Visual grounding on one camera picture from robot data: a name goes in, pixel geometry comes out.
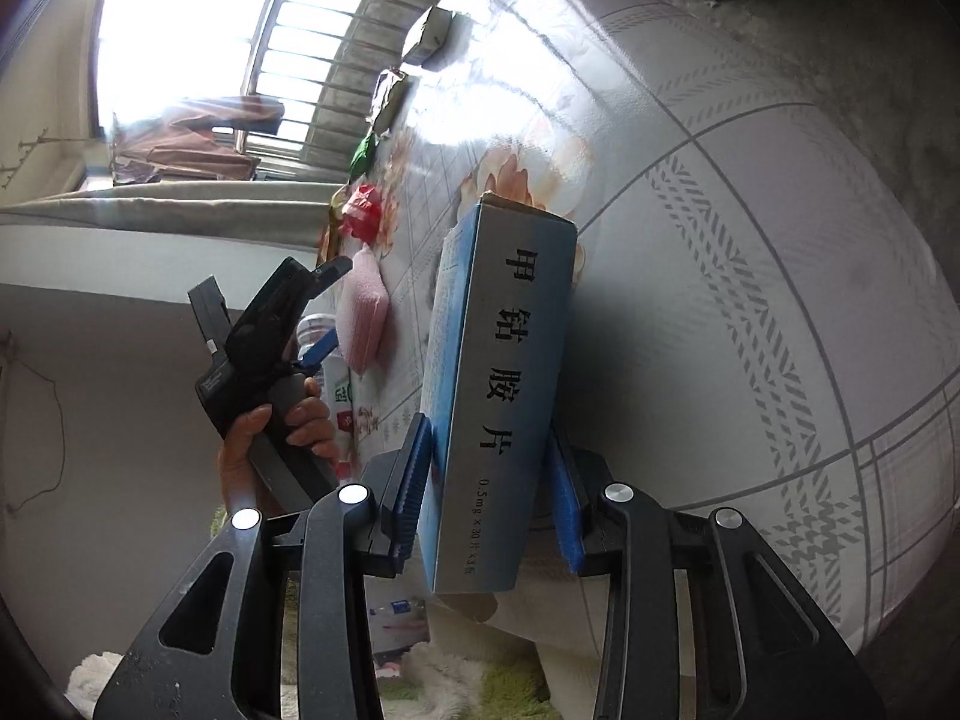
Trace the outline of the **person's left hand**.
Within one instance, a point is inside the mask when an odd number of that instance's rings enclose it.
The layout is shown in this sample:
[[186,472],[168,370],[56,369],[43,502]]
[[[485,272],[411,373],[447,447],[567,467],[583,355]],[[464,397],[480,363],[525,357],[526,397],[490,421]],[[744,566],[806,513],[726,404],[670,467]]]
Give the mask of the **person's left hand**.
[[[254,439],[265,429],[270,416],[270,403],[239,415],[220,445],[217,468],[221,499],[228,515],[235,515],[241,509],[259,509],[267,517],[288,512],[268,491],[251,463]],[[286,436],[288,444],[308,449],[325,465],[334,466],[340,460],[340,449],[334,440],[335,424],[329,408],[320,399],[316,379],[308,377],[304,381],[304,398],[286,411],[283,422],[290,429]]]

